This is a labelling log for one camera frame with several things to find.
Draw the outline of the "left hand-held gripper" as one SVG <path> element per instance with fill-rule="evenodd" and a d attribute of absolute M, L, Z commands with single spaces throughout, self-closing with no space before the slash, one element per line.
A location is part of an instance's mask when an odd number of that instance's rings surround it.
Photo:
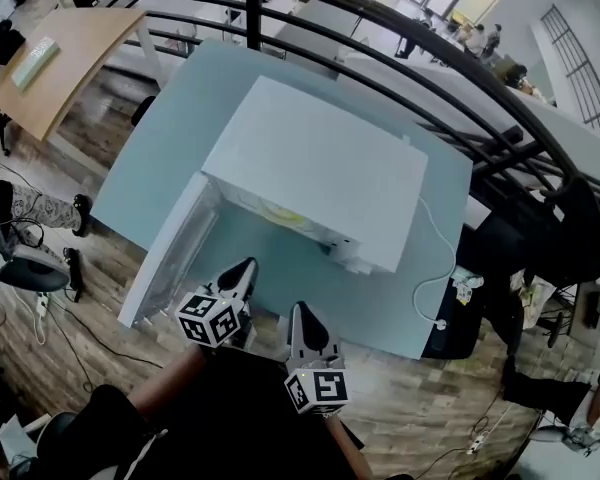
<path fill-rule="evenodd" d="M 175 311 L 183 336 L 200 346 L 246 350 L 256 336 L 249 300 L 259 273 L 256 259 L 247 257 L 219 275 L 216 285 L 188 292 Z"/>

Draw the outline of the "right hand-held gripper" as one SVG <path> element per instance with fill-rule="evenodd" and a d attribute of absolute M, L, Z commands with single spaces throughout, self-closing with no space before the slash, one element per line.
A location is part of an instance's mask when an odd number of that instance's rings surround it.
<path fill-rule="evenodd" d="M 298 301 L 290 314 L 288 344 L 284 386 L 296 412 L 338 413 L 350 402 L 339 336 L 309 305 Z"/>

